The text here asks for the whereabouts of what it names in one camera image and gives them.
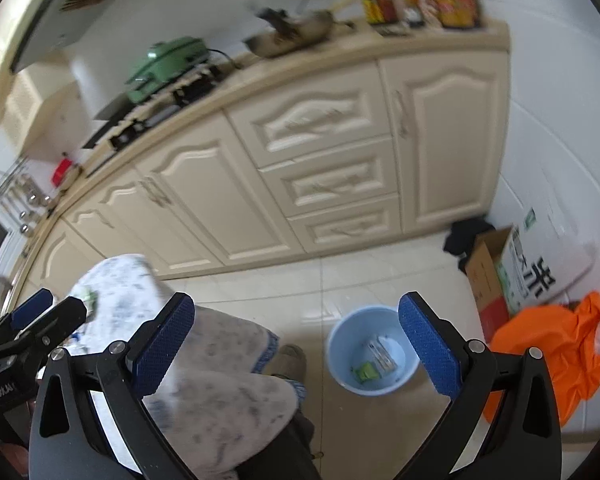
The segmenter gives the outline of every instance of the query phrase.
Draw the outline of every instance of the blue gripper pad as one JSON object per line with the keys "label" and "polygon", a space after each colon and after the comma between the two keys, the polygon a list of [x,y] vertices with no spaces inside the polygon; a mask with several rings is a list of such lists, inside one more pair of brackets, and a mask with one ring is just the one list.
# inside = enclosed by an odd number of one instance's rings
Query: blue gripper pad
{"label": "blue gripper pad", "polygon": [[41,288],[11,313],[11,328],[13,330],[26,328],[48,309],[53,302],[54,295],[46,290],[46,288]]}
{"label": "blue gripper pad", "polygon": [[400,298],[398,320],[438,393],[454,400],[462,387],[460,364],[409,294]]}
{"label": "blue gripper pad", "polygon": [[180,296],[177,306],[134,360],[132,386],[139,398],[155,393],[193,326],[193,300],[186,294],[176,294],[174,298],[176,296]]}

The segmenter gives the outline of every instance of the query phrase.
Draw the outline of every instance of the kitchen countertop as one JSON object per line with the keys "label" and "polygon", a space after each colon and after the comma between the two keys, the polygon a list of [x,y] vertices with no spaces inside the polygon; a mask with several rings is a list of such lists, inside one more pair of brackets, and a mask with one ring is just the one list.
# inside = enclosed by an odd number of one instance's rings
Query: kitchen countertop
{"label": "kitchen countertop", "polygon": [[62,198],[54,213],[37,225],[34,237],[27,245],[27,256],[18,259],[11,273],[14,290],[3,312],[14,308],[25,281],[23,278],[29,273],[38,251],[56,221],[105,178],[183,127],[277,86],[347,65],[419,52],[459,49],[510,50],[509,27],[499,20],[489,20],[485,28],[472,31],[426,28],[415,30],[410,36],[394,38],[382,37],[364,21],[356,22],[356,25],[357,30],[353,34],[336,34],[329,41],[311,48],[276,59],[258,60],[251,66],[232,73],[211,94],[143,134],[91,176],[80,176]]}

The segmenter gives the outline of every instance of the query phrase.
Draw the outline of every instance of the white patterned fabric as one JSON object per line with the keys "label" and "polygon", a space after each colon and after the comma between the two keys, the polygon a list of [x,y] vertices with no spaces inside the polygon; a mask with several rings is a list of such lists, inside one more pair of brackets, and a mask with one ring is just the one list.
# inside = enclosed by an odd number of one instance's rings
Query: white patterned fabric
{"label": "white patterned fabric", "polygon": [[[88,289],[97,294],[96,307],[66,346],[72,355],[128,340],[173,295],[140,254],[100,262],[69,294],[81,297]],[[263,450],[298,408],[301,384],[260,375],[277,346],[277,336],[254,322],[195,307],[192,329],[156,393],[143,402],[201,480],[237,479],[234,468]],[[117,459],[137,470],[104,396],[93,397]]]}

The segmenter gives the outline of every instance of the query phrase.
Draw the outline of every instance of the orange bag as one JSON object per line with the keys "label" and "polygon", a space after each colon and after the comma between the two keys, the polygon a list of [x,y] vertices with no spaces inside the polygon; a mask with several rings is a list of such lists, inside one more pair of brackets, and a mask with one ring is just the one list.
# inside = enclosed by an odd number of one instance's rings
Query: orange bag
{"label": "orange bag", "polygon": [[[493,352],[521,355],[531,346],[542,350],[554,386],[560,426],[573,415],[580,399],[590,399],[600,386],[600,355],[594,350],[600,323],[600,294],[590,292],[574,312],[561,305],[522,310],[493,336]],[[493,392],[484,407],[491,422],[501,392]]]}

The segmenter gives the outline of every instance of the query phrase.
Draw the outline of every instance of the blue plastic bucket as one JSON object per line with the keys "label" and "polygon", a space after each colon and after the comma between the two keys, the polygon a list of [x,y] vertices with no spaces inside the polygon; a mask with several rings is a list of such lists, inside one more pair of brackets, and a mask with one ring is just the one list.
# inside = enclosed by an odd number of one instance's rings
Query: blue plastic bucket
{"label": "blue plastic bucket", "polygon": [[[366,343],[378,337],[397,368],[382,378],[360,383],[353,370],[370,360]],[[364,306],[342,318],[327,341],[327,365],[336,382],[350,392],[376,397],[394,392],[418,368],[418,355],[405,335],[398,311],[385,305]]]}

